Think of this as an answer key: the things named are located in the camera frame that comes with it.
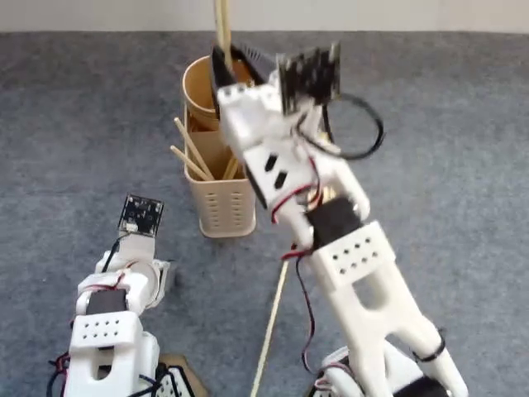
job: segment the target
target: white wall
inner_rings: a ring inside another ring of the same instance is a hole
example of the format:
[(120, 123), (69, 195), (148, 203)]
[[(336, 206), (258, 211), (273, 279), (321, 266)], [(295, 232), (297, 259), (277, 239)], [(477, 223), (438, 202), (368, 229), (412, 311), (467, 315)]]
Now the white wall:
[[(0, 31), (214, 29), (213, 0), (0, 0)], [(230, 0), (233, 30), (529, 32), (529, 0)]]

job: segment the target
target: brown cup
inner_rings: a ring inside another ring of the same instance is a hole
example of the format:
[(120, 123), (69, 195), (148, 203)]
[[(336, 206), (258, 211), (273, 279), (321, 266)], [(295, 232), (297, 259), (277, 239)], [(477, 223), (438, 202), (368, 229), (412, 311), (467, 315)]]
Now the brown cup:
[[(186, 106), (202, 131), (217, 131), (218, 119), (213, 107), (212, 83), (209, 77), (209, 56), (195, 60), (183, 73), (182, 88)], [(233, 63), (233, 71), (240, 82), (250, 82), (251, 77), (240, 61)]]

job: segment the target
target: mounting hole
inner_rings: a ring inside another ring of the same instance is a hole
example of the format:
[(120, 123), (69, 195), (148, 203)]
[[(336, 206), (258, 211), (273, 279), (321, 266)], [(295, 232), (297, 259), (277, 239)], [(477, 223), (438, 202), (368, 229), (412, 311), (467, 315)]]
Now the mounting hole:
[(274, 187), (276, 190), (279, 190), (283, 188), (284, 181), (287, 179), (288, 172), (287, 171), (280, 171), (278, 173), (278, 177), (275, 179)]
[(268, 156), (268, 160), (266, 161), (266, 164), (264, 165), (264, 171), (270, 172), (275, 165), (275, 162), (278, 160), (278, 155), (275, 153), (270, 153)]

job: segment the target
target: black component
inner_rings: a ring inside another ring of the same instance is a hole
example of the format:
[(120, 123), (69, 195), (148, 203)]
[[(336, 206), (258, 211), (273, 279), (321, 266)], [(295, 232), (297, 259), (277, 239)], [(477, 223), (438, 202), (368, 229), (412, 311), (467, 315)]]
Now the black component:
[[(275, 62), (273, 58), (250, 47), (246, 44), (231, 45), (231, 58), (233, 61), (241, 61), (247, 68), (254, 85), (261, 85), (268, 81), (270, 73), (275, 70)], [(220, 119), (217, 91), (222, 87), (233, 85), (237, 83), (237, 78), (232, 71), (230, 71), (224, 62), (224, 51), (219, 45), (213, 46), (210, 65), (210, 80), (212, 83), (212, 100), (217, 113), (217, 118)]]
[(283, 56), (278, 70), (284, 115), (298, 111), (304, 97), (313, 98), (316, 105), (327, 104), (340, 92), (340, 44)]
[(410, 385), (403, 387), (395, 397), (447, 397), (445, 388), (436, 380), (423, 376)]
[(124, 312), (126, 310), (126, 291), (124, 289), (104, 289), (92, 292), (86, 308), (86, 315)]
[(413, 353), (413, 356), (415, 357), (415, 360), (416, 361), (420, 361), (420, 362), (429, 362), (429, 361), (434, 361), (438, 356), (441, 355), (441, 353), (446, 349), (446, 341), (445, 341), (445, 338), (439, 334), (439, 336), (441, 337), (441, 344), (439, 345), (439, 347), (437, 348), (437, 350), (435, 350), (430, 356), (428, 357), (424, 357), (424, 358), (421, 358), (419, 357), (415, 352)]
[(275, 165), (275, 162), (278, 160), (278, 156), (274, 153), (270, 153), (270, 156), (268, 157), (268, 160), (266, 161), (266, 164), (264, 165), (264, 170), (266, 172), (270, 172)]
[(250, 171), (250, 169), (248, 168), (247, 165), (245, 165), (245, 173), (246, 173), (246, 177), (250, 181), (252, 189), (255, 192), (255, 196), (257, 197), (257, 199), (259, 200), (259, 202), (261, 203), (263, 208), (267, 209), (268, 206), (266, 205), (266, 200), (265, 200), (265, 197), (263, 195), (263, 192), (261, 192), (261, 189), (260, 189), (259, 185), (255, 181), (255, 178), (254, 178), (253, 174), (251, 173), (251, 171)]
[(278, 177), (275, 179), (274, 187), (279, 190), (283, 187), (284, 181), (287, 179), (288, 172), (280, 171)]
[(163, 210), (161, 201), (128, 194), (118, 228), (121, 232), (156, 237)]
[(314, 251), (363, 226), (353, 207), (351, 201), (339, 196), (307, 212), (314, 227)]

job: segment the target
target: wooden chopstick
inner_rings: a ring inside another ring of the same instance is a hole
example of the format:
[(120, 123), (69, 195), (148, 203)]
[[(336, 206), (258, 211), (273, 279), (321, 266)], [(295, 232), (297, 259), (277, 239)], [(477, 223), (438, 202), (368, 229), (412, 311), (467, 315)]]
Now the wooden chopstick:
[(211, 180), (214, 180), (213, 174), (207, 167), (206, 161), (202, 158), (200, 155), (200, 152), (198, 151), (197, 147), (195, 146), (193, 140), (191, 139), (191, 136), (188, 133), (188, 129), (183, 126), (182, 122), (178, 117), (174, 119), (174, 124), (176, 124), (176, 127), (178, 127), (180, 134), (182, 134), (183, 141), (185, 142), (186, 146), (189, 148), (191, 153), (195, 156), (197, 159), (198, 164), (200, 165), (200, 168), (204, 171), (204, 173), (207, 175), (207, 177)]
[(196, 173), (200, 178), (207, 182), (211, 182), (213, 178), (210, 178), (207, 176), (204, 171), (202, 171), (198, 165), (193, 163), (191, 159), (189, 159), (179, 148), (176, 146), (171, 145), (170, 150), (181, 160), (185, 163), (187, 167), (189, 167), (194, 173)]
[(237, 172), (237, 168), (239, 168), (239, 163), (237, 161), (237, 158), (234, 155), (231, 155), (230, 160), (228, 161), (228, 165), (226, 166), (226, 170), (224, 171), (224, 175), (222, 176), (223, 180), (227, 179), (233, 179)]
[(228, 69), (233, 70), (231, 59), (231, 29), (228, 20), (227, 0), (215, 0), (215, 19), (218, 45), (224, 51), (224, 62)]

